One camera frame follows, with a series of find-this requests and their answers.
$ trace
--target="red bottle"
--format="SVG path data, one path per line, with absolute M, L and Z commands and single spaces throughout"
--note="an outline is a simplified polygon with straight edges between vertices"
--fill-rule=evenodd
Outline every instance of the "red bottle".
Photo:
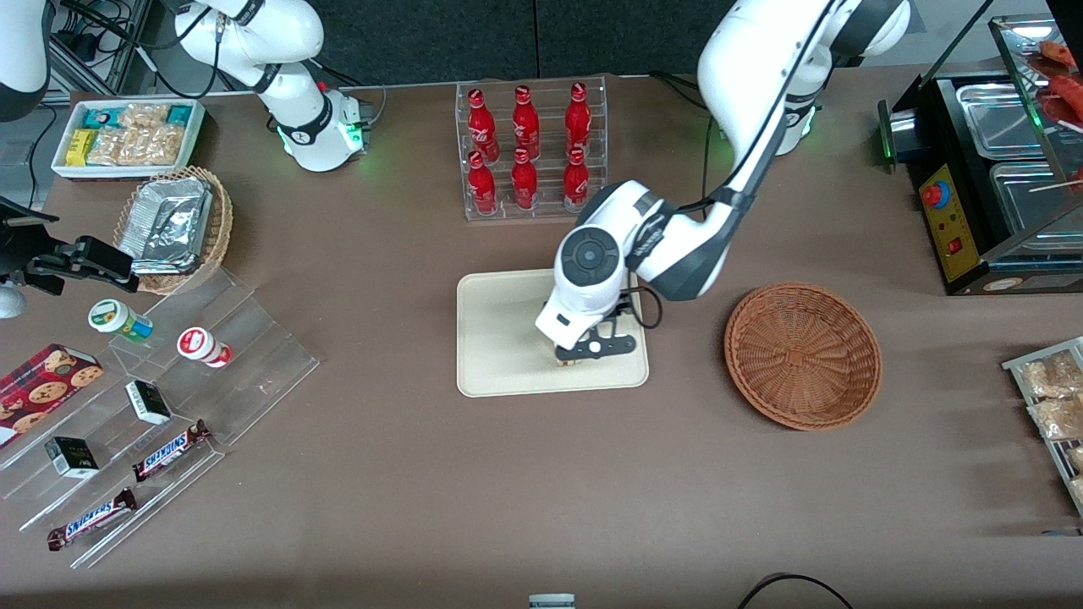
M 516 148 L 516 166 L 511 168 L 511 184 L 516 190 L 516 205 L 524 211 L 534 209 L 538 202 L 538 172 L 524 147 Z
M 570 165 L 564 168 L 564 209 L 578 213 L 587 202 L 587 182 L 590 171 L 583 165 L 583 148 L 572 148 Z
M 470 172 L 467 173 L 467 182 L 470 183 L 470 196 L 474 199 L 474 207 L 482 216 L 496 213 L 496 181 L 493 180 L 493 172 L 485 167 L 485 159 L 478 151 L 470 151 L 467 157 L 470 160 Z
M 493 113 L 485 107 L 485 95 L 481 89 L 471 89 L 467 93 L 470 100 L 470 139 L 474 146 L 485 157 L 485 164 L 492 165 L 500 158 L 500 144 L 496 141 L 496 121 Z
M 572 85 L 572 103 L 564 113 L 564 129 L 567 131 L 565 151 L 583 148 L 583 154 L 590 151 L 590 106 L 587 105 L 587 86 L 582 82 Z
M 538 111 L 531 103 L 531 88 L 516 87 L 516 112 L 511 113 L 516 126 L 516 145 L 526 148 L 531 160 L 542 156 L 542 132 Z

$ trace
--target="brown tabletop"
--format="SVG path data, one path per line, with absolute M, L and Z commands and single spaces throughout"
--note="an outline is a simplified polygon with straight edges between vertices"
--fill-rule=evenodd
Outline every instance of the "brown tabletop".
M 649 334 L 644 386 L 481 400 L 455 385 L 456 283 L 548 267 L 569 224 L 467 224 L 454 87 L 392 89 L 371 152 L 326 174 L 283 153 L 255 96 L 206 99 L 194 163 L 234 202 L 226 267 L 324 363 L 93 569 L 2 522 L 0 605 L 513 608 L 567 591 L 584 609 L 718 608 L 796 571 L 858 607 L 1079 607 L 1083 540 L 1036 536 L 1078 520 L 999 364 L 1083 334 L 1083 297 L 943 296 L 904 172 L 874 164 L 876 102 L 913 76 L 835 74 L 714 289 Z M 611 181 L 699 199 L 706 115 L 649 79 L 609 85 Z M 713 152 L 708 187 L 731 163 Z M 132 187 L 56 180 L 53 234 L 109 238 Z M 841 295 L 879 339 L 883 390 L 850 427 L 783 429 L 721 363 L 734 303 L 787 280 Z M 102 348 L 86 311 L 117 294 L 28 293 L 0 322 L 0 370 L 48 342 Z M 807 585 L 754 607 L 835 606 Z

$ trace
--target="yellow panel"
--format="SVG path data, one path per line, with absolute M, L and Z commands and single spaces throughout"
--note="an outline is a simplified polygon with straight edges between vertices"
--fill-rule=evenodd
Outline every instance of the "yellow panel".
M 947 196 L 934 200 L 937 198 L 934 195 L 938 192 Z M 977 267 L 981 258 L 974 245 L 974 235 L 970 234 L 970 226 L 966 223 L 966 216 L 955 194 L 955 182 L 948 166 L 941 167 L 922 184 L 917 194 L 922 197 L 922 208 L 925 209 L 925 217 L 929 220 L 929 231 L 932 233 L 932 243 L 940 258 L 940 268 L 943 269 L 948 281 L 955 281 Z

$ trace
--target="red cookie package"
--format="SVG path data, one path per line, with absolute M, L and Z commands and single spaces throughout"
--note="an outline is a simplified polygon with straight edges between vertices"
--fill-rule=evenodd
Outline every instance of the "red cookie package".
M 0 449 L 102 376 L 94 358 L 50 345 L 0 378 Z

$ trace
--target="round woven basket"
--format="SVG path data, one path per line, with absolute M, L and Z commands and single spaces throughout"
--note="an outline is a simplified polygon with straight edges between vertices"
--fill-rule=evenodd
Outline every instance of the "round woven basket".
M 207 231 L 204 233 L 203 254 L 200 254 L 199 265 L 196 270 L 186 275 L 140 275 L 139 290 L 149 291 L 166 296 L 172 294 L 184 284 L 185 289 L 191 289 L 206 281 L 225 258 L 225 250 L 230 246 L 230 231 L 233 229 L 233 203 L 230 200 L 230 193 L 222 187 L 222 182 L 213 173 L 199 167 L 185 167 L 169 173 L 162 173 L 151 178 L 151 182 L 158 180 L 179 180 L 181 178 L 199 178 L 214 189 L 214 200 L 211 203 L 210 218 L 207 220 Z M 128 205 L 120 212 L 120 221 L 113 230 L 113 246 L 120 245 L 120 235 L 123 234 L 128 224 L 128 215 L 132 210 L 132 202 L 135 193 L 128 197 Z
M 853 307 L 826 289 L 780 283 L 748 294 L 730 315 L 726 365 L 738 389 L 794 429 L 835 429 L 876 399 L 879 346 Z

